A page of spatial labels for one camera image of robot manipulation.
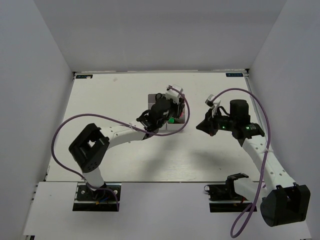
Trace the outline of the black handled scissors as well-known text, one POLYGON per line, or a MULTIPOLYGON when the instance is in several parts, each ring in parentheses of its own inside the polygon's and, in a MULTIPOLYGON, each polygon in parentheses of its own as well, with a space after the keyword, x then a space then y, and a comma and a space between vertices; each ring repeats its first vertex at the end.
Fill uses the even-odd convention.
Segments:
POLYGON ((163 95, 161 93, 157 93, 155 95, 155 99, 158 100, 158 99, 161 99, 163 97, 163 95))

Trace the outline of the green black highlighter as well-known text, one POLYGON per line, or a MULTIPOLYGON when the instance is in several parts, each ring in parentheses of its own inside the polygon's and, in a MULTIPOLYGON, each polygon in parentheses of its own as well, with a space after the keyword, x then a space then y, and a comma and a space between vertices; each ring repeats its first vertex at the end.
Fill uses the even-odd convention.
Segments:
POLYGON ((174 121, 175 121, 175 120, 174 120, 173 118, 170 118, 170 119, 168 120, 168 123, 173 124, 174 121))

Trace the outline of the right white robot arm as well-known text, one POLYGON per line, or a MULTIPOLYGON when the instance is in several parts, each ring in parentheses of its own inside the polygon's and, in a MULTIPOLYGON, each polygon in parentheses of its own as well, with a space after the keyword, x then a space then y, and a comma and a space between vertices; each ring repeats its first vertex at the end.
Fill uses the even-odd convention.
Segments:
POLYGON ((306 219, 311 193, 306 185, 299 185, 284 170, 273 152, 267 150, 267 138, 262 128, 251 122, 246 100, 230 101, 226 113, 220 99, 210 95, 205 103, 209 110, 197 130, 214 136, 228 131, 248 153, 260 173, 265 189, 260 191, 257 204, 265 223, 270 227, 303 222, 306 219))

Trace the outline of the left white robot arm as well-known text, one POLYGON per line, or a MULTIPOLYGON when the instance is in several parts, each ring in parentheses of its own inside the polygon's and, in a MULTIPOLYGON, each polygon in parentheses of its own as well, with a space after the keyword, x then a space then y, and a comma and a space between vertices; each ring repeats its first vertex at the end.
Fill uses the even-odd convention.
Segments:
POLYGON ((131 126, 123 124, 100 128, 88 124, 71 143, 68 150, 90 184, 88 193, 99 200, 105 196, 106 187, 99 166, 107 150, 132 141, 143 141, 155 136, 171 117, 180 117, 185 107, 182 97, 175 103, 158 93, 155 104, 145 110, 131 126))

